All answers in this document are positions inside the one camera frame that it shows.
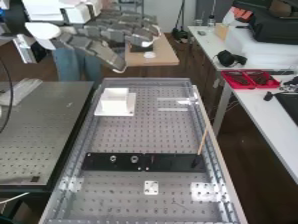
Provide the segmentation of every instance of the white cable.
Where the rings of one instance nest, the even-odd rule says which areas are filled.
[[[23,197],[23,196],[26,196],[26,195],[28,195],[28,194],[30,194],[30,192],[27,192],[27,193],[25,193],[25,194],[18,195],[18,196],[17,196],[17,197],[14,197],[14,198],[7,199],[6,201],[0,201],[0,205],[2,205],[2,204],[9,203],[10,201],[17,200],[18,198],[21,198],[21,197]]]
[[[240,103],[237,103],[235,106],[232,106],[228,110],[227,110],[227,113],[236,107],[236,106],[239,106],[240,105]]]
[[[239,106],[239,105],[240,105],[240,103],[235,104],[231,108],[228,108],[225,114],[227,114],[227,113],[228,113],[236,106]]]
[[[6,207],[7,207],[7,203],[6,203],[5,206],[3,206],[2,214],[3,214],[3,212],[5,212]]]
[[[213,8],[212,8],[212,15],[215,16],[215,9],[216,9],[217,0],[213,2]]]

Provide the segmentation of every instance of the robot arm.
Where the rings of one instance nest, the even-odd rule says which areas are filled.
[[[103,10],[100,0],[23,0],[23,3],[28,14],[26,30],[46,49],[80,49],[99,57],[116,72],[126,71],[126,59],[106,41],[148,47],[160,37],[155,17]]]

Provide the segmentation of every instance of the wall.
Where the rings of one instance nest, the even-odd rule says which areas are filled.
[[[223,19],[232,7],[232,3],[235,0],[216,0],[216,1],[217,1],[217,4],[216,4],[215,16],[216,16],[216,21],[220,23],[223,22]],[[204,14],[205,25],[207,25],[208,17],[212,13],[213,2],[215,2],[213,0],[199,0],[197,17],[201,18],[203,12],[205,12]]]
[[[156,15],[163,32],[175,28],[183,0],[146,0],[146,14]],[[193,25],[196,15],[196,0],[185,0],[185,30]]]

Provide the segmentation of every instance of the dark floor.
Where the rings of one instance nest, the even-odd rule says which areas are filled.
[[[177,44],[172,38],[170,40],[181,64],[184,64],[187,45]],[[38,65],[26,65],[14,44],[9,43],[0,47],[0,57],[15,81],[23,78],[58,81],[51,56]],[[205,69],[201,71],[201,62],[203,52],[199,52],[195,47],[189,54],[187,70],[183,65],[155,67],[150,68],[148,76],[188,77],[203,89],[207,73],[213,76],[215,71],[209,62],[205,63]],[[130,68],[122,75],[104,68],[104,77],[142,77],[143,74],[144,68]],[[212,81],[208,83],[205,102],[209,100],[211,90]],[[235,107],[227,113],[219,142],[249,223],[298,223],[298,185],[289,176],[241,106]]]

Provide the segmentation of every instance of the black cable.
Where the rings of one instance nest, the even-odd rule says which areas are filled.
[[[181,21],[181,30],[184,30],[184,13],[185,13],[185,0],[183,0],[183,21]]]
[[[183,2],[183,5],[181,5],[181,8],[180,8],[180,14],[179,14],[179,18],[177,18],[177,21],[176,21],[176,26],[175,26],[176,29],[179,27],[179,22],[180,22],[180,17],[181,17],[183,9],[184,9],[184,2]]]
[[[5,121],[5,124],[3,124],[3,127],[0,128],[0,134],[3,133],[6,127],[7,127],[7,123],[10,121],[10,118],[11,118],[11,113],[13,113],[13,102],[14,102],[14,86],[13,86],[13,78],[11,78],[11,75],[10,75],[10,72],[9,72],[9,69],[7,69],[7,66],[5,65],[3,63],[3,60],[0,58],[0,64],[3,66],[3,70],[5,70],[5,73],[7,75],[7,78],[9,78],[9,81],[10,81],[10,89],[11,89],[11,100],[10,100],[10,107],[9,107],[9,112],[7,112],[7,118],[6,118],[6,121]]]

